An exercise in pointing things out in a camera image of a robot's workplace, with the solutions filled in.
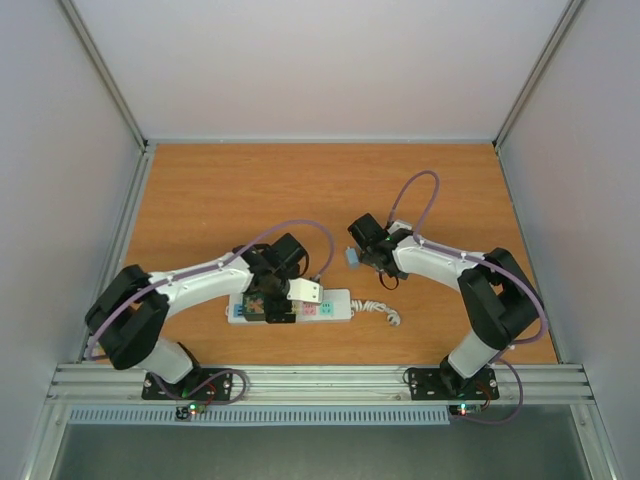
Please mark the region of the dark green cube adapter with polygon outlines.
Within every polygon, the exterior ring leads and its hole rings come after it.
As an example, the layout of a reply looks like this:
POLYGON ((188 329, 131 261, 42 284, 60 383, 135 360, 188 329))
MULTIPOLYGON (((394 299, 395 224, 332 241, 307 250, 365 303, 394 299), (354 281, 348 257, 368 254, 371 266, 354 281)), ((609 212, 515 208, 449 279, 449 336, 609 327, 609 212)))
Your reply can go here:
POLYGON ((263 293, 244 293, 242 295, 241 315, 248 322, 266 320, 265 296, 263 293))

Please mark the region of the white power strip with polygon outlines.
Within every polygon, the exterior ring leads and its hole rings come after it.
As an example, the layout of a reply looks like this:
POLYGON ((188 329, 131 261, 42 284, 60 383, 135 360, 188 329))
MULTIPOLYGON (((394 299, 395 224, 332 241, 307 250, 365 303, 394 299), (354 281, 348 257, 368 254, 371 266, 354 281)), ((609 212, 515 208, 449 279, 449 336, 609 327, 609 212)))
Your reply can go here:
MULTIPOLYGON (((241 303, 243 294, 229 296, 226 316, 232 325, 258 325, 267 324, 266 321, 248 322, 241 315, 241 303)), ((323 293, 323 301, 320 304, 293 302, 296 320, 290 324, 322 323, 322 322, 349 322, 353 316, 351 311, 351 294, 348 289, 329 289, 323 293)))

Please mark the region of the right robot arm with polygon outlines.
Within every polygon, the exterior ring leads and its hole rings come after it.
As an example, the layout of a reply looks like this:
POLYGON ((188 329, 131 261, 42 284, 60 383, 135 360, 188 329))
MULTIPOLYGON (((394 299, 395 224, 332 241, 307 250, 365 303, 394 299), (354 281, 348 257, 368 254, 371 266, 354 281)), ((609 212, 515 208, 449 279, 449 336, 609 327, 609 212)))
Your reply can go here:
POLYGON ((448 396, 473 389, 483 367, 516 344, 534 321, 546 331, 543 303, 509 251, 459 250, 429 241, 403 222, 383 227, 369 213, 347 231, 359 262, 380 276, 401 281, 417 275, 460 293, 470 331, 440 363, 438 383, 448 396))

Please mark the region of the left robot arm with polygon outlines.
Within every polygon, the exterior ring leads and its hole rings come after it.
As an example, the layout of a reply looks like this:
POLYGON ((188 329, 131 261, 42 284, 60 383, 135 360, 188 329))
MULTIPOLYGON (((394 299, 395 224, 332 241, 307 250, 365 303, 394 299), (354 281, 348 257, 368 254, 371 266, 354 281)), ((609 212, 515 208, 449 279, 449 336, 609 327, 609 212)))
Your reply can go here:
POLYGON ((147 273, 131 265, 111 281, 85 315, 85 323, 117 370, 140 367, 164 380, 179 398, 195 395, 202 375, 187 349, 161 337, 165 321, 210 300, 259 292, 280 307, 318 303, 322 287, 295 275, 294 263, 266 245, 236 248, 212 261, 147 273))

